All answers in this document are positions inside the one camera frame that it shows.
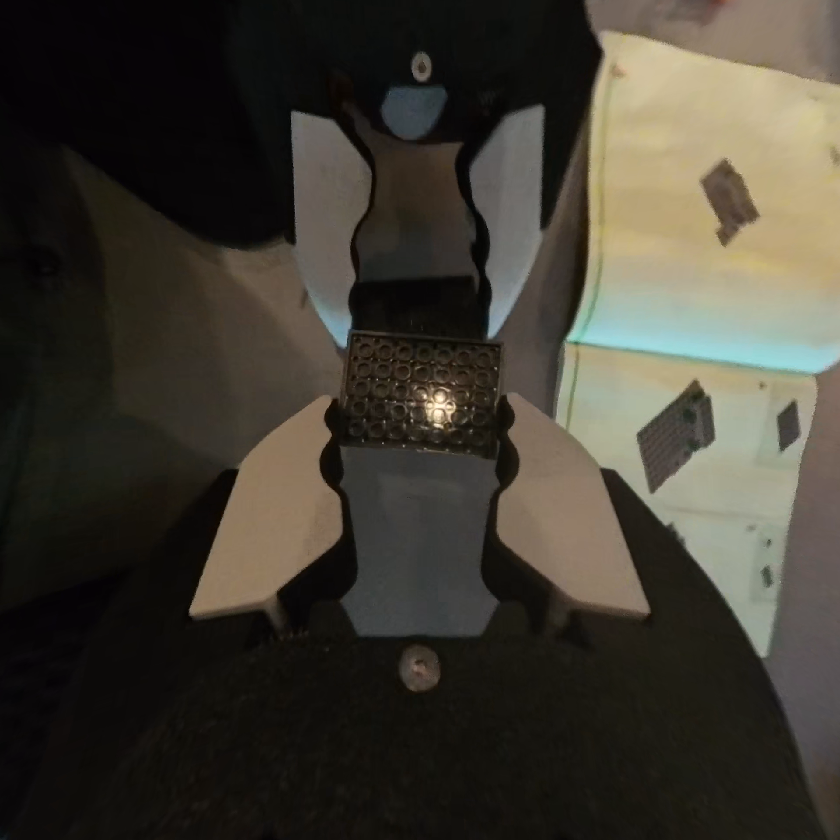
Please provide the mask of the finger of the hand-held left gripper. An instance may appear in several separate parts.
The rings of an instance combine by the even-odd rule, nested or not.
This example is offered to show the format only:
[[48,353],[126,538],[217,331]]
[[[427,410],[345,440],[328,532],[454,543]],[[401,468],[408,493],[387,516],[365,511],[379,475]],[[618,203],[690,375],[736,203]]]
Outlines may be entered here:
[[488,330],[508,320],[543,239],[544,106],[505,116],[469,166],[469,186],[488,234]]
[[352,245],[371,206],[373,172],[333,120],[290,114],[297,272],[330,333],[351,330]]

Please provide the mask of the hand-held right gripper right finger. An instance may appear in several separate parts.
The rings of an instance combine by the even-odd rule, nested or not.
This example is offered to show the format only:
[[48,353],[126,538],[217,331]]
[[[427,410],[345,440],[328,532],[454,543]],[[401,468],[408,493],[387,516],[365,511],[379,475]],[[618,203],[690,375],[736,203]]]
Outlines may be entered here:
[[575,613],[642,622],[651,609],[602,470],[585,447],[522,396],[501,398],[499,483],[483,582],[521,607],[532,634],[555,634]]

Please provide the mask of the open instruction booklet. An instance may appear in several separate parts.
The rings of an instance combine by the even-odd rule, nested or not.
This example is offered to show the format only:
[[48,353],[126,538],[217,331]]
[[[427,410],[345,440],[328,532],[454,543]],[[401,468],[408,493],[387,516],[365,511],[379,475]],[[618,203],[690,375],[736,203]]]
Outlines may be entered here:
[[839,351],[839,88],[605,30],[556,420],[771,647]]

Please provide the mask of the grey desk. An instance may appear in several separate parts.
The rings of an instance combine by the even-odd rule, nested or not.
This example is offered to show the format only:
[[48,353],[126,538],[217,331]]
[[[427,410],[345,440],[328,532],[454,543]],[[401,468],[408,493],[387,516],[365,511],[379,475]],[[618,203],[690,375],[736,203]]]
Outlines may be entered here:
[[[187,234],[95,167],[25,139],[2,157],[17,218],[62,258],[40,282],[2,277],[2,325],[34,356],[23,472],[2,603],[140,561],[201,490],[268,432],[334,392],[338,351],[287,245],[251,251]],[[506,384],[553,407],[585,151],[537,265],[502,331]],[[492,467],[470,458],[347,455],[360,589],[349,612],[371,635],[466,635],[479,594],[480,513]],[[455,529],[400,538],[425,514]],[[838,732],[838,367],[819,380],[778,622],[768,660],[796,727]]]

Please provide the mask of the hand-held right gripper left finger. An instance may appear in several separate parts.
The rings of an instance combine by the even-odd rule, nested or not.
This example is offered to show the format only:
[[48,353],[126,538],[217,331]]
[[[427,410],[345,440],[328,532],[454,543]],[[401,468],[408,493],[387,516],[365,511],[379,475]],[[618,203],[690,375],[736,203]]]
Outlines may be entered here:
[[281,593],[349,535],[341,454],[321,395],[265,436],[241,461],[188,608],[195,622],[262,614],[277,633],[298,622]]

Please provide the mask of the dark grey studded brick plate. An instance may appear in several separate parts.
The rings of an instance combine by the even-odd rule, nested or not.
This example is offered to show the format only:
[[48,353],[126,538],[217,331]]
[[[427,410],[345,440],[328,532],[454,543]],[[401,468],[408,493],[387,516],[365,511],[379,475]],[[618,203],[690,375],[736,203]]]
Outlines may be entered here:
[[346,345],[342,446],[497,457],[501,343],[351,330]]

